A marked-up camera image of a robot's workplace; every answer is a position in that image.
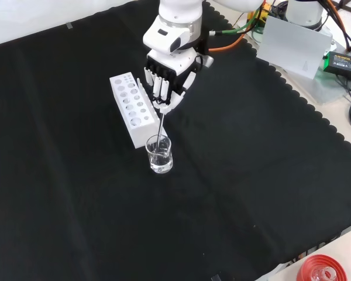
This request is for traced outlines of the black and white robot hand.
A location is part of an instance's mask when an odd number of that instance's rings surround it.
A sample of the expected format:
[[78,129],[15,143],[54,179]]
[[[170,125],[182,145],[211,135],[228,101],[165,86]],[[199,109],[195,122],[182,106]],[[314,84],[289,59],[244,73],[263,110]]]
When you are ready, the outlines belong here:
[[151,50],[147,54],[144,76],[148,96],[161,114],[168,114],[183,100],[196,78],[196,58],[193,48],[171,54]]

